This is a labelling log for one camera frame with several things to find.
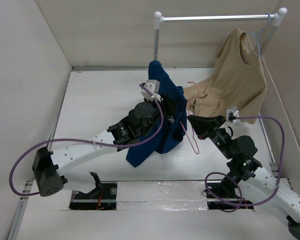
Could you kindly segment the blue t shirt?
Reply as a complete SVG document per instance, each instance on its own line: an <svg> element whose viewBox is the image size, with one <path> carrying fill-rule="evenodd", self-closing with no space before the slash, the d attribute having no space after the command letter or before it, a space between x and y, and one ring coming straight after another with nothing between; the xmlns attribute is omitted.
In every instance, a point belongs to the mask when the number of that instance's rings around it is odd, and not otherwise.
<svg viewBox="0 0 300 240"><path fill-rule="evenodd" d="M166 154L182 142L187 129L187 100L184 90L176 86L162 64L153 60L148 65L148 78L159 81L159 95L164 113L163 125L158 134L148 142L128 149L126 160L133 166L141 165L153 152Z"/></svg>

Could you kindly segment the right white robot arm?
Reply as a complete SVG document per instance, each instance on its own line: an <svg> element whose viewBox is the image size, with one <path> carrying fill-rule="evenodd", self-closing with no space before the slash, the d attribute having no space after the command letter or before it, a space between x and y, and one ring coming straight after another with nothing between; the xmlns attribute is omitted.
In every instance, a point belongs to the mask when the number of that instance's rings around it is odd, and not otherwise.
<svg viewBox="0 0 300 240"><path fill-rule="evenodd" d="M238 113L227 117L187 117L200 140L209 138L228 160L228 174L221 182L206 186L206 196L217 199L220 204L231 206L233 211L241 208L263 206L266 211L280 220L289 233L300 240L300 194L281 184L282 166L273 176L255 158L257 148L248 135L233 138L223 126L227 121L242 120Z"/></svg>

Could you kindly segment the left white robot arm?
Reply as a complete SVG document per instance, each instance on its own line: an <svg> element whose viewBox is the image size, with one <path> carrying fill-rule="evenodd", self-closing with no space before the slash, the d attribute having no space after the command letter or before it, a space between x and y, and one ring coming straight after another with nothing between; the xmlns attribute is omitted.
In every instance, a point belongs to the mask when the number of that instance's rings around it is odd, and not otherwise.
<svg viewBox="0 0 300 240"><path fill-rule="evenodd" d="M62 189L79 191L90 198L101 194L101 181L94 170L83 180L74 175L78 166L107 154L127 149L126 160L139 166L153 152L165 154L185 135L187 101L182 94L146 95L126 117L92 139L73 139L74 145L55 151L38 148L32 164L39 195L51 196Z"/></svg>

